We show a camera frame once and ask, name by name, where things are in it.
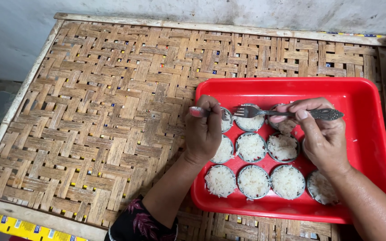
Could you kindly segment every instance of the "silver fork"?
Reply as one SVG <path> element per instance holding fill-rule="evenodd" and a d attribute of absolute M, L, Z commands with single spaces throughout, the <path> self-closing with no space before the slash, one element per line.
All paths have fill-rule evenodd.
<path fill-rule="evenodd" d="M 189 108 L 189 112 L 190 112 L 190 115 L 194 116 L 194 117 L 208 117 L 209 114 L 211 113 L 211 111 L 209 110 L 206 110 L 204 108 L 201 108 L 201 107 L 197 107 L 197 106 L 192 106 Z M 224 121 L 228 121 L 229 118 L 226 116 L 226 112 L 222 110 L 222 113 L 221 113 L 221 119 L 224 120 Z"/>
<path fill-rule="evenodd" d="M 295 113 L 291 112 L 260 111 L 253 106 L 235 106 L 235 108 L 236 112 L 233 115 L 243 118 L 253 118 L 258 114 L 296 116 Z M 330 108 L 310 110 L 309 113 L 314 119 L 321 119 L 325 121 L 333 121 L 344 116 L 342 112 Z"/>

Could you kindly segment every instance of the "white wall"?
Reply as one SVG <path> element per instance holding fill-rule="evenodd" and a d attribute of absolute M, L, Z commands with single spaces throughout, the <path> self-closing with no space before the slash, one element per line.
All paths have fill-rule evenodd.
<path fill-rule="evenodd" d="M 0 0 L 0 79 L 24 80 L 56 12 L 386 34 L 384 0 Z"/>

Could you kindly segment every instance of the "woman's left hand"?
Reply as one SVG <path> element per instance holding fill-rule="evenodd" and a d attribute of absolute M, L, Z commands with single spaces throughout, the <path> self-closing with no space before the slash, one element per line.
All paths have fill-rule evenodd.
<path fill-rule="evenodd" d="M 218 100 L 208 95 L 202 95 L 196 106 L 210 110 L 211 114 L 208 118 L 186 115 L 185 160 L 205 165 L 214 157 L 221 143 L 221 108 Z"/>

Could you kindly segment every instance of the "floral print sleeve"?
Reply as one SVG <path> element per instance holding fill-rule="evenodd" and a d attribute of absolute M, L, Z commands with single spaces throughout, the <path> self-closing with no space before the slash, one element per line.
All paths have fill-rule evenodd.
<path fill-rule="evenodd" d="M 139 195 L 115 220 L 108 230 L 105 241 L 174 241 L 177 238 L 177 223 L 175 218 L 172 228 L 167 228 L 147 211 L 142 205 L 143 197 Z"/>

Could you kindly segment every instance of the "forearm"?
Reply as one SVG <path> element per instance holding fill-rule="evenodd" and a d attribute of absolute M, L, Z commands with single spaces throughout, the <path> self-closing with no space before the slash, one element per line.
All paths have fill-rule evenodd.
<path fill-rule="evenodd" d="M 354 168 L 328 178 L 342 203 L 351 211 L 362 238 L 386 240 L 386 194 Z"/>
<path fill-rule="evenodd" d="M 183 153 L 142 200 L 150 214 L 170 228 L 177 211 L 202 166 L 185 160 Z"/>

